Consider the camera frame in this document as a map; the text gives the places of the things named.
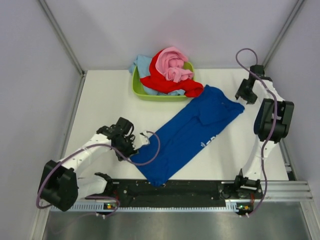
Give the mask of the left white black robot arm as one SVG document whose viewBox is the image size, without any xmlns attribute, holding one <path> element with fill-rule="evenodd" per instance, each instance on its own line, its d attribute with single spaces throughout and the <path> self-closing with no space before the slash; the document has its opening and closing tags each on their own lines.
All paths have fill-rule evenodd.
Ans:
<svg viewBox="0 0 320 240">
<path fill-rule="evenodd" d="M 89 141 L 71 155 L 59 161 L 48 161 L 42 172 L 36 206 L 42 209 L 40 200 L 44 200 L 49 207 L 54 206 L 65 212 L 76 201 L 91 195 L 109 198 L 114 187 L 108 183 L 106 174 L 95 173 L 91 177 L 82 178 L 81 173 L 110 150 L 122 159 L 137 153 L 133 130 L 133 123 L 120 117 L 115 124 L 100 127 Z"/>
</svg>

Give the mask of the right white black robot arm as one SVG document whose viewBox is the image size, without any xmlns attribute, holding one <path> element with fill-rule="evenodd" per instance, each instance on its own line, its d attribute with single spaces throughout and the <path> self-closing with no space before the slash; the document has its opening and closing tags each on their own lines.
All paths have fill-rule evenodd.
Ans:
<svg viewBox="0 0 320 240">
<path fill-rule="evenodd" d="M 292 101 L 280 97 L 272 79 L 265 76 L 263 65 L 252 65 L 249 71 L 235 99 L 243 105 L 258 102 L 260 107 L 253 124 L 255 142 L 251 154 L 233 184 L 233 192 L 239 198 L 262 190 L 261 178 L 266 177 L 265 161 L 273 148 L 288 135 L 295 107 Z"/>
</svg>

